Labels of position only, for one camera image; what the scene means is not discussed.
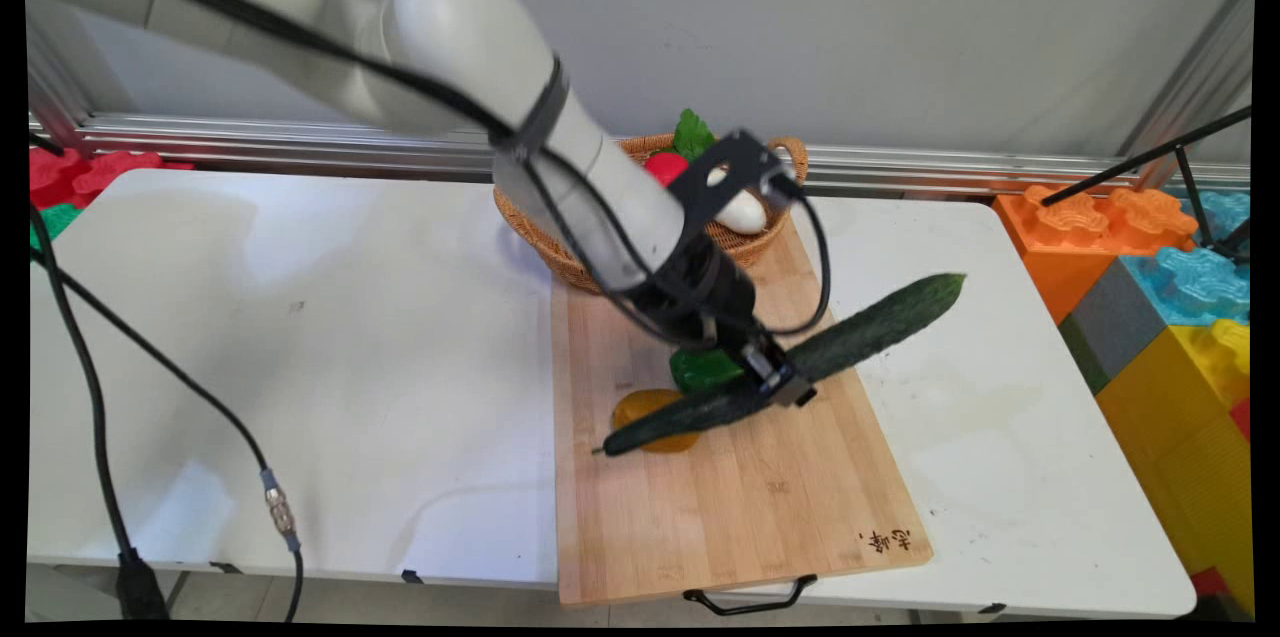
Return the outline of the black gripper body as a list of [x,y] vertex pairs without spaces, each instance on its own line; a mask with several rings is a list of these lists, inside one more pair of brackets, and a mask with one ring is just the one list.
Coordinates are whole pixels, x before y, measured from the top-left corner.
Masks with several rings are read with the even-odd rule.
[[630,290],[630,304],[664,342],[722,350],[748,374],[742,345],[750,336],[772,336],[754,317],[755,301],[754,281],[714,242],[681,246],[654,278]]

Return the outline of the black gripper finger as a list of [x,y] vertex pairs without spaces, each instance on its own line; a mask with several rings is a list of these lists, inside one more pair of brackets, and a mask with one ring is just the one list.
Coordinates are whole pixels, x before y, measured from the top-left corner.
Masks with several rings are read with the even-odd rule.
[[742,345],[742,359],[755,374],[759,394],[776,394],[795,377],[786,350],[773,336],[750,336]]
[[803,374],[772,374],[762,382],[767,405],[805,405],[814,399],[817,388]]

